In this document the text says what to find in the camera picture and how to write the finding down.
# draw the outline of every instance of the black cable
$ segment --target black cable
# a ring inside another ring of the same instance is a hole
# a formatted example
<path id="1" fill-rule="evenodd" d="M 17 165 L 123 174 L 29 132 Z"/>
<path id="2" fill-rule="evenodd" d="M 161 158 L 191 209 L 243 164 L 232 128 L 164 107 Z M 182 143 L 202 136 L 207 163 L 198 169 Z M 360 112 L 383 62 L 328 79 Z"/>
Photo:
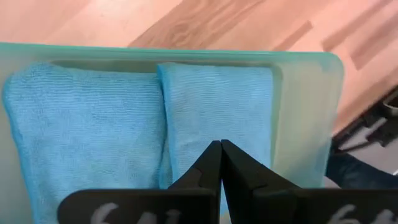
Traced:
<path id="1" fill-rule="evenodd" d="M 398 118 L 388 119 L 371 134 L 366 136 L 368 141 L 377 141 L 382 147 L 387 147 L 398 138 Z"/>
<path id="2" fill-rule="evenodd" d="M 347 153 L 347 152 L 357 151 L 357 150 L 360 150 L 360 149 L 364 149 L 364 148 L 366 148 L 368 146 L 371 146 L 374 143 L 377 143 L 377 141 L 362 142 L 362 143 L 356 144 L 354 146 L 347 147 L 345 149 L 338 149 L 338 150 L 335 151 L 335 154 L 338 155 L 338 154 L 344 154 L 344 153 Z"/>

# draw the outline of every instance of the dark fabric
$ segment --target dark fabric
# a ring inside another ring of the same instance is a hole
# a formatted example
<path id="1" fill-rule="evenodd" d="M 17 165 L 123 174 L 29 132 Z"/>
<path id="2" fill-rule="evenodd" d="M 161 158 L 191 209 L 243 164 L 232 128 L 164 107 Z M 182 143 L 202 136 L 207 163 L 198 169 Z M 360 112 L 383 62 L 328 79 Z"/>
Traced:
<path id="1" fill-rule="evenodd" d="M 348 153 L 330 156 L 326 176 L 342 189 L 398 189 L 398 177 Z"/>

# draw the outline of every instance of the blue microfiber towel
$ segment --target blue microfiber towel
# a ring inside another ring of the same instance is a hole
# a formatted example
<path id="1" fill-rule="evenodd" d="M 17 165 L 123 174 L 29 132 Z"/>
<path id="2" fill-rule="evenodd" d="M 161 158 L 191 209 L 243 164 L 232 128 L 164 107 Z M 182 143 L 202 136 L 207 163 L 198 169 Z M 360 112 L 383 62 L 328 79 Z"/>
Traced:
<path id="1" fill-rule="evenodd" d="M 273 81 L 269 68 L 163 63 L 157 72 L 164 91 L 173 181 L 212 140 L 229 139 L 270 166 Z M 223 192 L 221 216 L 226 212 Z"/>
<path id="2" fill-rule="evenodd" d="M 160 163 L 159 169 L 159 188 L 167 189 L 170 185 L 173 184 L 173 175 L 170 161 L 170 151 L 169 151 L 169 140 L 166 138 L 166 142 L 164 144 L 162 161 Z"/>
<path id="3" fill-rule="evenodd" d="M 37 224 L 81 189 L 159 187 L 166 127 L 154 73 L 38 63 L 13 74 L 3 102 Z"/>

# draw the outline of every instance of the printed number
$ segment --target printed number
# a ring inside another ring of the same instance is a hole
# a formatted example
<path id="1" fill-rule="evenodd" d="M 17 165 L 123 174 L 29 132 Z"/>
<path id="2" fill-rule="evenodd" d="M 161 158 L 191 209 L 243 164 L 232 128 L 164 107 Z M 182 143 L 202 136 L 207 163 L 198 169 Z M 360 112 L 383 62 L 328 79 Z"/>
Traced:
<path id="1" fill-rule="evenodd" d="M 356 219 L 342 219 L 347 213 L 354 211 L 355 208 L 355 205 L 341 207 L 331 216 L 327 224 L 361 224 Z M 371 224 L 398 224 L 398 220 L 394 218 L 394 214 L 390 210 L 385 209 L 376 216 Z"/>
<path id="2" fill-rule="evenodd" d="M 101 205 L 91 216 L 90 224 L 109 224 L 104 222 L 105 218 L 112 212 L 112 210 L 117 209 L 118 207 L 119 205 L 116 205 L 115 203 L 106 203 Z M 181 212 L 171 209 L 166 212 L 166 215 L 166 224 L 178 224 Z M 151 212 L 144 212 L 137 224 L 157 224 L 157 216 Z"/>

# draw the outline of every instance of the towel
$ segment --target towel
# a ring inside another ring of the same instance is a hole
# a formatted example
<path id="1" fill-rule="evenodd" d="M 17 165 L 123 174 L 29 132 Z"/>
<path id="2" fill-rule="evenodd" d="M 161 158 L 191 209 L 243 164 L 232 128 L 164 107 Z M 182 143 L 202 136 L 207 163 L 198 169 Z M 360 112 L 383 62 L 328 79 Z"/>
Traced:
<path id="1" fill-rule="evenodd" d="M 169 139 L 166 138 L 166 142 L 163 148 L 162 161 L 160 162 L 159 169 L 159 188 L 167 189 L 173 184 L 172 165 L 170 161 L 169 151 Z"/>
<path id="2" fill-rule="evenodd" d="M 164 92 L 173 181 L 217 139 L 229 139 L 270 166 L 273 81 L 269 68 L 163 63 L 157 73 Z M 227 212 L 222 191 L 220 215 Z"/>
<path id="3" fill-rule="evenodd" d="M 158 188 L 165 115 L 154 73 L 38 63 L 14 73 L 3 102 L 37 224 L 81 189 Z"/>

